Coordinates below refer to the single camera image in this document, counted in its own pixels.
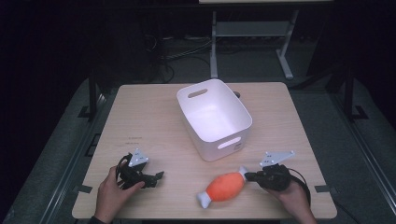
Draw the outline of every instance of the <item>wooden table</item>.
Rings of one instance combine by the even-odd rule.
[[[242,150],[212,162],[201,159],[183,124],[177,91],[189,85],[120,87],[83,182],[92,191],[79,193],[73,209],[75,218],[93,215],[97,189],[109,167],[137,147],[150,159],[145,174],[165,174],[157,188],[139,190],[120,211],[119,218],[289,218],[279,202],[254,182],[247,182],[236,198],[212,203],[206,209],[196,199],[196,194],[216,176],[237,171],[240,165],[250,172],[259,171],[266,151],[289,150],[296,155],[281,163],[305,177],[315,217],[336,216],[330,193],[315,191],[314,186],[326,183],[283,83],[228,84],[240,92],[253,124]]]

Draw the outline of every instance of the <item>stuffed fish toy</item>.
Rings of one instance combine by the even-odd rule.
[[[248,170],[241,166],[239,172],[219,175],[207,186],[206,191],[198,193],[197,199],[203,208],[211,202],[224,202],[234,198],[245,185],[245,173]]]

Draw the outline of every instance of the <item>human hand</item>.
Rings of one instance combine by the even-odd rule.
[[[128,189],[120,189],[121,182],[117,183],[116,169],[116,166],[110,168],[106,179],[99,186],[96,199],[94,216],[105,223],[110,223],[126,201],[145,185],[141,181]]]
[[[299,223],[316,224],[309,202],[306,199],[303,188],[295,181],[291,180],[287,189],[276,191],[265,189],[274,195]]]

